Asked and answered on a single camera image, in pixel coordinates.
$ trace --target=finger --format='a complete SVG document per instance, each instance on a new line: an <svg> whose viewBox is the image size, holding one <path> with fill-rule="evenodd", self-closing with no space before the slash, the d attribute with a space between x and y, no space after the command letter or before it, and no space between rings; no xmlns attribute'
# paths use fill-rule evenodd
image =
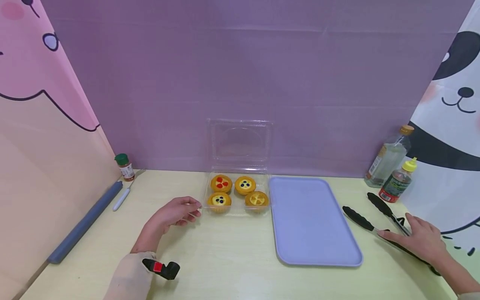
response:
<svg viewBox="0 0 480 300"><path fill-rule="evenodd" d="M430 226L430 229L436 234L436 235L442 235L440 232L440 229L435 227L432 223L428 222L428 225Z"/></svg>
<svg viewBox="0 0 480 300"><path fill-rule="evenodd" d="M429 222L427 222L427 221L425 221L424 219L419 218L419 217L417 217L417 216L414 216L414 218L417 220L417 222L420 223L420 225L421 225L423 228L428 229L428 230L431 230L431 228L430 228L430 223L429 223Z"/></svg>
<svg viewBox="0 0 480 300"><path fill-rule="evenodd" d="M377 231L377 234L386 240L394 241L402 246L405 246L405 244L408 243L408 238L406 236L399 235L391 231L379 230Z"/></svg>
<svg viewBox="0 0 480 300"><path fill-rule="evenodd" d="M187 226L188 222L185 220L180 220L175 223L176 226Z"/></svg>
<svg viewBox="0 0 480 300"><path fill-rule="evenodd" d="M191 212L190 215L194 215L195 217L200 218L202 216L202 213L200 211L196 210L196 211Z"/></svg>
<svg viewBox="0 0 480 300"><path fill-rule="evenodd" d="M407 218L407 221L410 224L410 227L412 228L412 233L415 233L415 231L417 231L421 227L421 224L411 214L406 213L405 218Z"/></svg>
<svg viewBox="0 0 480 300"><path fill-rule="evenodd" d="M195 222L197 220L194 216L190 214L184 215L182 219L187 220L189 222Z"/></svg>
<svg viewBox="0 0 480 300"><path fill-rule="evenodd" d="M187 196L187 197L179 197L179 198L173 198L174 202L178 203L178 204L199 204L200 202L198 202L197 200L193 199L192 197L190 196Z"/></svg>
<svg viewBox="0 0 480 300"><path fill-rule="evenodd" d="M185 213L193 213L194 211L198 210L202 204L197 201L197 203L190 203L190 204L183 204L183 209Z"/></svg>

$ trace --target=black tongs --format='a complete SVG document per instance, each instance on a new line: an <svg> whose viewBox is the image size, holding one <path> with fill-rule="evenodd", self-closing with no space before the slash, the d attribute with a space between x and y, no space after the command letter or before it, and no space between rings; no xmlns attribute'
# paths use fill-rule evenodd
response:
<svg viewBox="0 0 480 300"><path fill-rule="evenodd" d="M394 241L391 241L391 240L387 240L387 239L384 239L382 238L381 236L379 236L377 234L377 231L379 229L375 228L367 219L365 219L365 217L363 217L362 215L360 215L359 213L357 213L356 211L354 211L353 209L351 209L350 207L348 206L343 206L342 207L343 209L343 212L345 213L345 215L347 215L353 222L355 222L355 224L359 225L360 227L362 227L363 229L369 231L370 233L372 233L374 236L378 237L379 239L383 240L383 241L386 241L387 243L389 243L390 245L394 246L395 248L405 252L405 253L408 253L410 254L411 256L415 257L416 259L418 259L419 261L421 261L422 263L426 264L427 266L429 266L430 270L438 275L438 276L441 276L437 270L435 270L434 267L432 267L428 262L424 261L423 259L419 258L418 256L416 256L415 254L413 254L412 252L410 252L409 250L407 250L405 247L403 247L402 245L398 244L398 243L395 243Z"/></svg>
<svg viewBox="0 0 480 300"><path fill-rule="evenodd" d="M390 209L390 207L388 207L387 203L385 203L385 201L383 201L379 196L375 195L374 193L372 192L368 192L367 193L367 197L368 197L368 200L370 200L370 202L379 210L381 211L385 216L387 216L387 218L390 219L390 221L393 222L393 224L395 226L397 226L404 235L406 236L411 236L412 233L410 232L410 230L408 230L408 228L406 228L402 222L400 222L399 220L404 220L404 218L397 218L392 210Z"/></svg>

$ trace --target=condiment bottle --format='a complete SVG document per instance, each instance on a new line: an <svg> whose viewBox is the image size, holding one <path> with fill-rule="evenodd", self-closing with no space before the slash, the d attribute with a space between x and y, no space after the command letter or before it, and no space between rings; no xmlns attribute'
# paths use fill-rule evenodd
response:
<svg viewBox="0 0 480 300"><path fill-rule="evenodd" d="M417 168L417 158L406 161L402 168L392 172L378 195L383 200L394 203L412 182L412 173Z"/></svg>
<svg viewBox="0 0 480 300"><path fill-rule="evenodd" d="M414 128L410 125L403 125L397 135L391 136L384 142L372 166L365 174L365 183L372 188L379 188L402 162L410 150L409 135Z"/></svg>
<svg viewBox="0 0 480 300"><path fill-rule="evenodd" d="M115 161L120 167L120 171L125 178L125 181L132 181L135 179L135 172L132 168L132 163L128 160L128 156L125 153L120 153L115 156Z"/></svg>

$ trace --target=yellow cap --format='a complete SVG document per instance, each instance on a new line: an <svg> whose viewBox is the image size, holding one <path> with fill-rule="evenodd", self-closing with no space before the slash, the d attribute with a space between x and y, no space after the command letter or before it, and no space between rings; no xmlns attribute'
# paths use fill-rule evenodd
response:
<svg viewBox="0 0 480 300"><path fill-rule="evenodd" d="M412 160L406 161L403 163L402 169L407 172L413 172L417 168L417 158L414 157Z"/></svg>
<svg viewBox="0 0 480 300"><path fill-rule="evenodd" d="M411 135L414 130L415 128L410 125L403 125L400 127L400 133L403 135Z"/></svg>

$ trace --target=bottle cap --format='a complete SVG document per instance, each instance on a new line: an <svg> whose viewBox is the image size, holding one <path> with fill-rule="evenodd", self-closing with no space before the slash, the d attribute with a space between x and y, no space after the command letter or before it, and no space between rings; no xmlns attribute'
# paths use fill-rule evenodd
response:
<svg viewBox="0 0 480 300"><path fill-rule="evenodd" d="M119 166L125 166L130 163L128 156L125 153L118 154L114 159L117 161L117 165Z"/></svg>
<svg viewBox="0 0 480 300"><path fill-rule="evenodd" d="M417 158L414 157L412 160L408 160L403 163L402 169L407 172L413 172L417 169Z"/></svg>
<svg viewBox="0 0 480 300"><path fill-rule="evenodd" d="M411 135L414 130L415 128L410 125L403 125L402 127L400 127L400 133L403 135Z"/></svg>

